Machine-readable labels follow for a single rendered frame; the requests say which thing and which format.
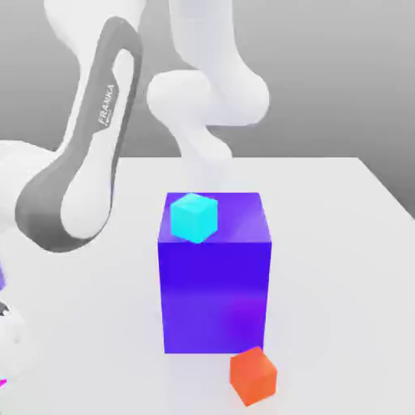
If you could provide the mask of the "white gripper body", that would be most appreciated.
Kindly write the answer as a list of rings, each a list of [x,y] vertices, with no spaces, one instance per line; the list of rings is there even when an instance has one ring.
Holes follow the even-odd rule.
[[[17,344],[19,340],[19,319],[15,316],[0,316],[0,344]]]

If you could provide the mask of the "small orange cube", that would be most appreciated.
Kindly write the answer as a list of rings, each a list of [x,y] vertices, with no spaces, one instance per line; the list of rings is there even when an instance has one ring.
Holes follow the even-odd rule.
[[[277,368],[256,346],[230,358],[229,382],[245,406],[276,394]]]

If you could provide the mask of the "small cyan cube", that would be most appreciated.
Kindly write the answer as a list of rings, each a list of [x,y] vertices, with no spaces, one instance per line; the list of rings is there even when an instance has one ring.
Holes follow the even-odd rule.
[[[202,243],[218,230],[218,201],[188,193],[170,205],[171,234]]]

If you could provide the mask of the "large purple box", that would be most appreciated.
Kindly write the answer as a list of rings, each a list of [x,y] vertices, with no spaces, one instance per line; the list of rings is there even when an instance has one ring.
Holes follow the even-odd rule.
[[[157,240],[166,353],[263,346],[272,238],[258,193],[211,193],[218,230],[195,244],[171,234],[169,192]]]

